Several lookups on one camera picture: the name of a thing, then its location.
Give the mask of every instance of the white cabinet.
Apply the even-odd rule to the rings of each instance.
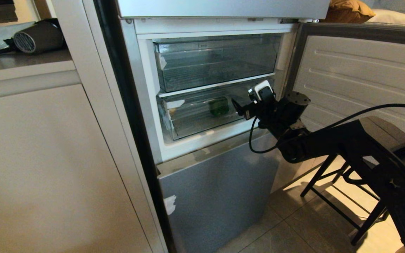
[[[0,97],[0,252],[151,252],[80,84]]]

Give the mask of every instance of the tiled floor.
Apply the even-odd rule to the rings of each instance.
[[[344,160],[338,158],[328,168],[340,168]],[[350,244],[355,229],[314,192],[299,197],[316,171],[305,175],[290,186],[270,196],[263,218],[217,253],[395,253],[401,247],[399,234],[392,218],[376,223],[357,246]],[[342,178],[334,185],[333,176],[320,180],[316,189],[338,206],[352,220],[360,224],[377,201]],[[342,194],[350,196],[359,203]]]

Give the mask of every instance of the refrigerator door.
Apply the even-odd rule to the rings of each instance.
[[[285,91],[292,90],[311,99],[302,115],[311,131],[369,107],[405,103],[405,26],[301,24]],[[405,108],[366,115],[405,132]]]
[[[329,0],[118,0],[122,17],[277,17],[324,19]]]
[[[254,130],[254,149],[276,140]],[[260,219],[279,165],[278,151],[255,154],[245,133],[157,166],[178,252],[214,252]]]

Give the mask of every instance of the stainless steel panel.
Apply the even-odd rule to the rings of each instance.
[[[278,151],[251,152],[247,135],[235,137],[228,151],[220,143],[158,165],[163,196],[176,196],[169,221],[178,252],[214,252],[262,216]],[[257,150],[274,144],[270,134],[253,141]]]
[[[118,0],[122,17],[277,17],[324,19],[329,0]]]

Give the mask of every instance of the freezer shelf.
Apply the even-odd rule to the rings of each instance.
[[[156,40],[161,89],[180,91],[272,73],[279,39],[280,35],[254,34]]]
[[[237,115],[231,99],[240,104],[250,103],[248,89],[262,80],[273,83],[273,79],[261,78],[205,91],[158,98],[164,135],[175,141],[242,119]]]

